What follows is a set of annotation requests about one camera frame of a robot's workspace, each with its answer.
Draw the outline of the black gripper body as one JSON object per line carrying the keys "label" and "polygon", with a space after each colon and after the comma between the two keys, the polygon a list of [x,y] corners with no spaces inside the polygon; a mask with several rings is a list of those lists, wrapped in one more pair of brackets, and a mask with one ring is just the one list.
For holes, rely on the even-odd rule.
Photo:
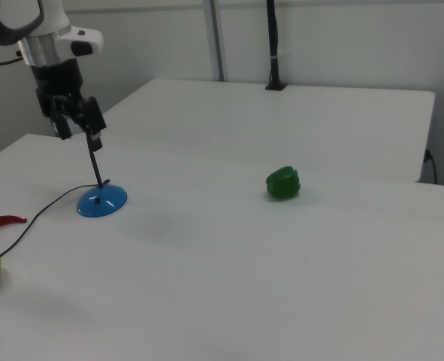
{"label": "black gripper body", "polygon": [[50,66],[31,67],[38,90],[49,96],[73,96],[81,99],[83,78],[76,59]]}

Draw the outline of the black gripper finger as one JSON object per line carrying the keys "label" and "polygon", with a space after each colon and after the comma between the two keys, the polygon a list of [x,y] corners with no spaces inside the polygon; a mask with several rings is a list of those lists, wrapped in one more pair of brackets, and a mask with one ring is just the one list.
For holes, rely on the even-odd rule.
{"label": "black gripper finger", "polygon": [[42,114],[46,118],[49,118],[56,128],[56,136],[62,140],[70,138],[72,132],[64,114],[67,98],[60,95],[50,95],[42,92],[40,89],[36,89],[36,95],[38,97]]}
{"label": "black gripper finger", "polygon": [[95,97],[82,99],[78,104],[77,124],[85,133],[92,151],[102,148],[101,131],[106,123]]}

